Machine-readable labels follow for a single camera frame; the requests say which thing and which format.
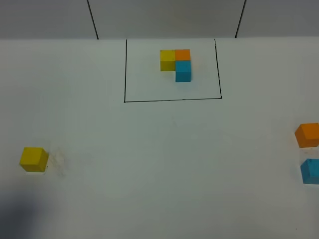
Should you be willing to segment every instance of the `cube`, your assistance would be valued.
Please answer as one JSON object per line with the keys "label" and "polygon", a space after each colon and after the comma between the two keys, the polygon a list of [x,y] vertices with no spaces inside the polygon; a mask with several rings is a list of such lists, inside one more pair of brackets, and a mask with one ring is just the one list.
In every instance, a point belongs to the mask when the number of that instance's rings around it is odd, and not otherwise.
{"label": "cube", "polygon": [[319,159],[307,159],[301,166],[304,184],[319,184]]}
{"label": "cube", "polygon": [[190,61],[190,50],[175,50],[175,60],[176,61]]}
{"label": "cube", "polygon": [[319,123],[303,123],[295,132],[300,148],[317,147],[319,145]]}
{"label": "cube", "polygon": [[175,70],[175,50],[160,51],[160,71]]}
{"label": "cube", "polygon": [[24,148],[20,165],[27,172],[44,172],[48,158],[43,148]]}
{"label": "cube", "polygon": [[191,63],[190,61],[176,61],[175,82],[191,81]]}

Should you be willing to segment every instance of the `white table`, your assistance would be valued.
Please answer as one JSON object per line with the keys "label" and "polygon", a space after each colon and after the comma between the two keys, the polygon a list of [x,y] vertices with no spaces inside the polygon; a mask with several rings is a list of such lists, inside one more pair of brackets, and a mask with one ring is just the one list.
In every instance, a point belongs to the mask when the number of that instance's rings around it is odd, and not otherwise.
{"label": "white table", "polygon": [[319,38],[216,42],[221,100],[142,103],[125,40],[0,42],[1,186],[31,180],[25,146],[65,157],[32,178],[32,238],[317,238],[293,133],[319,121]]}

